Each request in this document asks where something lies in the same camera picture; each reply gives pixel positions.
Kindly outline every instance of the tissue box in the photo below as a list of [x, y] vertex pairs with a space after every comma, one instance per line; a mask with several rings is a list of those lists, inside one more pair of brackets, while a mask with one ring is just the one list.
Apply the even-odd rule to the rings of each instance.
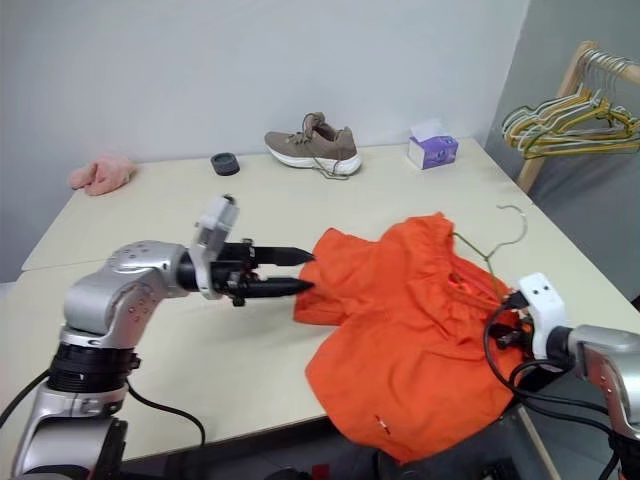
[[458, 142], [453, 137], [431, 137], [422, 142], [410, 137], [407, 156], [416, 167], [425, 169], [452, 163], [457, 151]]

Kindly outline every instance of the pink cloth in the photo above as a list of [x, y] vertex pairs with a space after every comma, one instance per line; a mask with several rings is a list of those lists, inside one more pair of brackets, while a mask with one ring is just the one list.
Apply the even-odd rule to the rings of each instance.
[[127, 183], [135, 171], [136, 166], [127, 157], [102, 155], [86, 167], [71, 172], [68, 183], [74, 190], [84, 188], [87, 195], [102, 195]]

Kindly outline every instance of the beige sneaker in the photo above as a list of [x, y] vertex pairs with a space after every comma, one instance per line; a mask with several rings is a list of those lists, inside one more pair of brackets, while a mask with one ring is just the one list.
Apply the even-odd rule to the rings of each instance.
[[308, 113], [302, 132], [269, 132], [264, 136], [267, 148], [285, 165], [315, 168], [330, 178], [344, 178], [360, 168], [362, 160], [351, 129], [335, 130], [321, 112]]

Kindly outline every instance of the table surface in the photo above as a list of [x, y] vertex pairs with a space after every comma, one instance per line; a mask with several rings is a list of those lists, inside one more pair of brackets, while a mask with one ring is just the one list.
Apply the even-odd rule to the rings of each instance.
[[[255, 155], [240, 157], [242, 170], [233, 177], [215, 176], [207, 159], [168, 161], [142, 165], [134, 180], [113, 194], [74, 194], [26, 262], [31, 270], [0, 302], [0, 405], [48, 366], [63, 323], [64, 293], [74, 281], [126, 243], [188, 244], [194, 220], [211, 196], [222, 193], [236, 196], [240, 206], [232, 239], [309, 250], [328, 227], [376, 239], [408, 216], [442, 211], [456, 231], [489, 251], [520, 231], [519, 215], [496, 205], [516, 205], [527, 216], [529, 233], [496, 255], [497, 275], [513, 285], [542, 271], [564, 298], [572, 325], [640, 332], [640, 316], [629, 302], [475, 141], [460, 141], [454, 164], [425, 171], [404, 158], [405, 149], [363, 148], [362, 171], [344, 182]], [[458, 242], [456, 250], [482, 264], [465, 245]], [[276, 270], [297, 273], [262, 271]], [[195, 294], [167, 300], [139, 345], [143, 363], [132, 384], [154, 401], [195, 414], [209, 441], [322, 416], [304, 368], [332, 328], [297, 324], [292, 308], [291, 298], [249, 301], [244, 308]], [[0, 433], [5, 476], [30, 404], [31, 397]], [[197, 431], [187, 421], [133, 399], [119, 416], [130, 422], [126, 458], [197, 443]]]

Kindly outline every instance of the orange garment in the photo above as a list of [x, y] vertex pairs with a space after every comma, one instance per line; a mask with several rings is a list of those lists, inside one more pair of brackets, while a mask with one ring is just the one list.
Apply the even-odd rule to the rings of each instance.
[[[330, 229], [300, 275], [316, 286], [298, 295], [295, 319], [340, 325], [307, 366], [311, 388], [347, 438], [402, 463], [473, 435], [511, 399], [482, 347], [498, 307], [491, 277], [454, 254], [452, 233], [440, 213], [378, 242]], [[515, 349], [494, 355], [503, 373], [521, 362]]]

